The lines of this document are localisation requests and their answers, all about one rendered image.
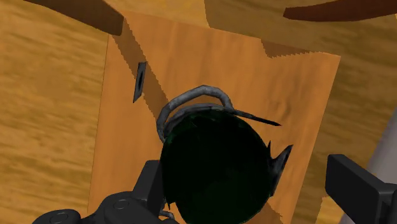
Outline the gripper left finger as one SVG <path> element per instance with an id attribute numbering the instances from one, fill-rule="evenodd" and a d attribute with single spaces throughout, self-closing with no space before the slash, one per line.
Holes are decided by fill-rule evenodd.
<path id="1" fill-rule="evenodd" d="M 179 224 L 164 206 L 162 168 L 158 160 L 149 160 L 132 191 L 107 196 L 91 215 L 82 218 L 73 209 L 60 209 L 42 214 L 32 224 Z"/>

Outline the dark red-brown curved board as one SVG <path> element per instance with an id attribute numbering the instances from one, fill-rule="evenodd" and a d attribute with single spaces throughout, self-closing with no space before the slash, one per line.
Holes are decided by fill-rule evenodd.
<path id="1" fill-rule="evenodd" d="M 283 17 L 309 22 L 353 22 L 397 14 L 397 0 L 335 0 L 286 8 Z"/>

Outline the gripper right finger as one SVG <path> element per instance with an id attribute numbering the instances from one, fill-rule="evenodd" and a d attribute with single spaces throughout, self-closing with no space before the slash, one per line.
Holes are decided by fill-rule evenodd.
<path id="1" fill-rule="evenodd" d="M 325 190 L 355 224 L 397 224 L 397 184 L 343 154 L 328 155 Z"/>

